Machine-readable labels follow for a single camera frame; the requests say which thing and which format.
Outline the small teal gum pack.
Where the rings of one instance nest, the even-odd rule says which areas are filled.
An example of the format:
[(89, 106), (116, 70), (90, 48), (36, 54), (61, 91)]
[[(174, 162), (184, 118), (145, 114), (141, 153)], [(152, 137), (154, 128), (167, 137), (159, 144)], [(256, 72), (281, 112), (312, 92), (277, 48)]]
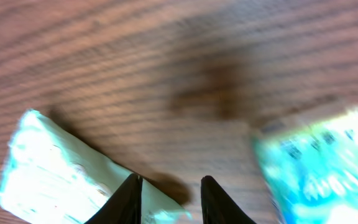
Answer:
[(358, 223), (358, 105), (275, 119), (252, 146), (280, 223)]

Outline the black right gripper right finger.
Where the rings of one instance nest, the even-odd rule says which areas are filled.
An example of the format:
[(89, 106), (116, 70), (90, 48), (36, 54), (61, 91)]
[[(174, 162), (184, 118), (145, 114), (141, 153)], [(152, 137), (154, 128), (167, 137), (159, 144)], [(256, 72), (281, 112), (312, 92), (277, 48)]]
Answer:
[(204, 224), (256, 224), (210, 175), (201, 179), (201, 208)]

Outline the teal snack packet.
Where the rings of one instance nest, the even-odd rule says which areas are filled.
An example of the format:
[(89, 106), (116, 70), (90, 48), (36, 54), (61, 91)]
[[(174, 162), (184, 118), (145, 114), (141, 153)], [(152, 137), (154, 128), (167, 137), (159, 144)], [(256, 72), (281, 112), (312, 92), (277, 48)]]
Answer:
[[(29, 223), (85, 223), (131, 174), (36, 110), (9, 141), (0, 206)], [(143, 178), (142, 223), (175, 223), (185, 209)]]

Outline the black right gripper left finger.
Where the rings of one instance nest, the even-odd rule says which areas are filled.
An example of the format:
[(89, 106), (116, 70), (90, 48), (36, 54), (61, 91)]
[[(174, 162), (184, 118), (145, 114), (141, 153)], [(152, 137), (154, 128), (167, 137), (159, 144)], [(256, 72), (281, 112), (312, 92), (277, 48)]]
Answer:
[(143, 178), (131, 174), (85, 224), (141, 224)]

